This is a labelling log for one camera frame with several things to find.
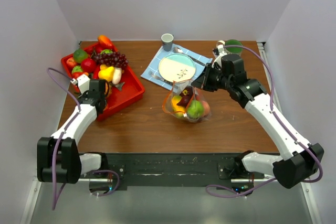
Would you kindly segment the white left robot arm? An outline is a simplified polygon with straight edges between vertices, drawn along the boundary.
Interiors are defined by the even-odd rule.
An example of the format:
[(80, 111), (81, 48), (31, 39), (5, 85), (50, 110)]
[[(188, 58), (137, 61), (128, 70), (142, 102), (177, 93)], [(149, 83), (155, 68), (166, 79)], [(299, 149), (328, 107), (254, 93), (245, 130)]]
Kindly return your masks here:
[(78, 99), (79, 106), (64, 125), (50, 137), (37, 142), (37, 178), (40, 182), (75, 184), (81, 175), (91, 172), (97, 178), (108, 174), (106, 154), (80, 154), (78, 143), (86, 129), (103, 112), (106, 82), (90, 80)]

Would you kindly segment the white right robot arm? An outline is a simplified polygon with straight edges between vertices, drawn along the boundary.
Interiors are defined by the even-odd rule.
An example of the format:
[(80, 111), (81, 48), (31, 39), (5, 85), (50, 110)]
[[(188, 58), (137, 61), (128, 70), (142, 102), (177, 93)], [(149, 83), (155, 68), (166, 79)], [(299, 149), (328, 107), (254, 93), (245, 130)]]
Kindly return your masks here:
[(229, 96), (251, 114), (276, 145), (279, 155), (246, 151), (235, 158), (234, 173), (246, 178), (252, 172), (273, 176), (283, 187), (292, 188), (320, 169), (324, 149), (299, 134), (273, 103), (266, 88), (247, 77), (243, 59), (236, 54), (220, 57), (221, 63), (208, 63), (192, 86), (204, 91), (226, 90)]

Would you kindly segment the orange peach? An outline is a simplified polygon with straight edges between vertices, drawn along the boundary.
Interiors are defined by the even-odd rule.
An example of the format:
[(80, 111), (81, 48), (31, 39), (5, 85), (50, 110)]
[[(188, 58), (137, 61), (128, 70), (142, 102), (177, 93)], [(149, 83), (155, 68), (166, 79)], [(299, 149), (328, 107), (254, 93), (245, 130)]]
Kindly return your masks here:
[(201, 101), (201, 104), (202, 104), (202, 106), (204, 108), (203, 116), (209, 115), (209, 113), (211, 111), (209, 104), (206, 101)]

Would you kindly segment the clear zip bag orange zipper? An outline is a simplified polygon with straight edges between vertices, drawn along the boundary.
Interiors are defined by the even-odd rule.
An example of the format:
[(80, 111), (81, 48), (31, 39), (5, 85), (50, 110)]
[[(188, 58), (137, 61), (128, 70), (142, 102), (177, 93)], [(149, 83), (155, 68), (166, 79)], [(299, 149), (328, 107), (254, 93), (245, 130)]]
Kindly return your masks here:
[(166, 114), (191, 123), (208, 120), (212, 115), (202, 90), (192, 86), (191, 79), (173, 82), (162, 109)]

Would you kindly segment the orange yellow mango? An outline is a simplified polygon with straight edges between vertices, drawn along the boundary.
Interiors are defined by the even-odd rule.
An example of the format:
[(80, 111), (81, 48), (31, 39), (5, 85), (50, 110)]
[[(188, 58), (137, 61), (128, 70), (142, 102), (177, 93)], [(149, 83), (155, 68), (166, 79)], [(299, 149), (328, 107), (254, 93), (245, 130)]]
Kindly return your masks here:
[(174, 95), (171, 99), (171, 106), (174, 112), (174, 115), (177, 118), (183, 118), (185, 113), (185, 107), (178, 105), (178, 103), (181, 101), (182, 97), (180, 95)]

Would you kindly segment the dark red grape bunch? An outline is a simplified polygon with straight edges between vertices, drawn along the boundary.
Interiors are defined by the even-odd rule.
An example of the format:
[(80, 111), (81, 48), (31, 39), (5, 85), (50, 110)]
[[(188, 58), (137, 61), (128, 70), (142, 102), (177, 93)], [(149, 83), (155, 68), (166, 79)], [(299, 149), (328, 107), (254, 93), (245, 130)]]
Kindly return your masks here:
[(106, 65), (108, 67), (117, 67), (121, 69), (125, 69), (128, 66), (128, 59), (124, 54), (120, 54), (119, 52), (106, 53), (101, 52), (99, 54), (95, 54), (92, 56), (92, 59), (98, 65)]

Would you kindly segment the dark purple plum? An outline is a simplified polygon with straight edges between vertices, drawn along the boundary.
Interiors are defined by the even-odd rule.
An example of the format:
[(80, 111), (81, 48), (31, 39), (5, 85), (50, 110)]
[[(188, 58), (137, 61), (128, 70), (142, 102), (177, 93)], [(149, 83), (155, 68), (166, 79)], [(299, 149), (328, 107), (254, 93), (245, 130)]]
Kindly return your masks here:
[(181, 101), (178, 103), (178, 105), (181, 105), (185, 108), (188, 108), (190, 103), (194, 100), (194, 89), (192, 86), (187, 86), (182, 90), (180, 93), (180, 96), (182, 97)]

